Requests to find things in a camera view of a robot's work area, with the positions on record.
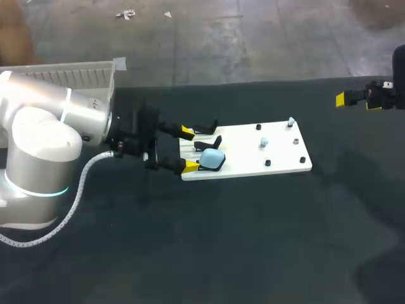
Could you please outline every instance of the concrete floor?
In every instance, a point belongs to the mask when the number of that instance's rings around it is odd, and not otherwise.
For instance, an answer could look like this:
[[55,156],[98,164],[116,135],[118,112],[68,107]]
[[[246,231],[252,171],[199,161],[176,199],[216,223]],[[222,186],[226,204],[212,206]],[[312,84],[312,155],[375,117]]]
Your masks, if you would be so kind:
[[389,75],[405,43],[403,0],[20,1],[44,62],[126,57],[118,86]]

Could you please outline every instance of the dark fabric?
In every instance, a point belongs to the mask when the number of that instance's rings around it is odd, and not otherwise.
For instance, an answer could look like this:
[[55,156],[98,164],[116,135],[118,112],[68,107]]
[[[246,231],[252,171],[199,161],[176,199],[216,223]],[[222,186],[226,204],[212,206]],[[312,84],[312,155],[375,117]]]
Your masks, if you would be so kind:
[[53,240],[0,246],[0,303],[405,303],[405,113],[335,108],[369,81],[117,89],[123,116],[142,101],[186,125],[293,116],[313,170],[182,182],[104,160]]

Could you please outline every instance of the white coiled cable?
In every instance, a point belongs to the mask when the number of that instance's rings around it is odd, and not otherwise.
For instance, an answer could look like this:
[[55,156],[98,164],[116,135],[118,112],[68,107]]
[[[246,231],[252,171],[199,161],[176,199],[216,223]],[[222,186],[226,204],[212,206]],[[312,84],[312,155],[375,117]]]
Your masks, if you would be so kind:
[[62,230],[62,228],[64,228],[64,226],[69,222],[69,220],[72,218],[73,214],[75,213],[77,206],[80,202],[80,199],[82,197],[84,183],[85,183],[85,180],[87,177],[87,173],[89,173],[91,166],[93,166],[99,160],[103,160],[105,158],[110,158],[110,157],[114,157],[114,152],[112,152],[112,151],[103,152],[103,153],[96,155],[95,157],[93,157],[91,160],[89,160],[86,163],[86,166],[84,166],[82,175],[80,176],[80,180],[78,182],[76,198],[72,204],[72,207],[70,208],[68,214],[63,219],[63,221],[55,229],[53,229],[50,233],[46,234],[45,236],[40,237],[39,239],[30,241],[30,242],[17,242],[17,241],[9,239],[8,237],[0,234],[0,242],[3,242],[12,247],[27,248],[27,247],[33,247],[35,245],[41,244],[41,243],[47,241],[48,239],[51,239],[53,236],[55,236],[55,234],[57,234],[60,230]]

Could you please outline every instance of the yellow tape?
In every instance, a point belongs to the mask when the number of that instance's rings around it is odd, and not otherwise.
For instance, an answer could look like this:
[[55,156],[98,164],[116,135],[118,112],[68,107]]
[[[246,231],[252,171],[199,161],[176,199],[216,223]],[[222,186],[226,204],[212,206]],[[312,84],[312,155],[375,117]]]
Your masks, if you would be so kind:
[[189,133],[189,134],[192,134],[192,135],[195,135],[195,134],[196,134],[196,133],[194,133],[193,131],[190,131],[188,128],[184,127],[183,125],[182,125],[182,131],[183,131],[184,133]]
[[336,96],[336,107],[344,106],[344,92]]
[[199,167],[200,167],[199,163],[194,163],[193,161],[186,160],[185,168],[182,174],[197,171]]

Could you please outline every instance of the white plate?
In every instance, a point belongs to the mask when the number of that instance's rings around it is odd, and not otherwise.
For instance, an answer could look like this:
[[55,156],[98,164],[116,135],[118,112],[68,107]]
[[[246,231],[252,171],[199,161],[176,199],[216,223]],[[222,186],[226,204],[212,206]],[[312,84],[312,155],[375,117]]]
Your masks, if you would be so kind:
[[[261,123],[261,130],[256,130],[256,124],[218,127],[213,135],[196,135],[193,141],[180,139],[180,157],[192,162],[199,160],[202,152],[196,152],[194,141],[213,144],[219,135],[222,136],[219,150],[227,158],[221,170],[183,174],[184,181],[230,179],[312,169],[297,122],[291,128],[287,127],[287,122]],[[262,137],[269,142],[265,148],[260,148]],[[298,139],[299,143],[294,144],[294,139]],[[305,157],[304,163],[300,162],[301,157]],[[265,165],[266,160],[271,161],[269,167]]]

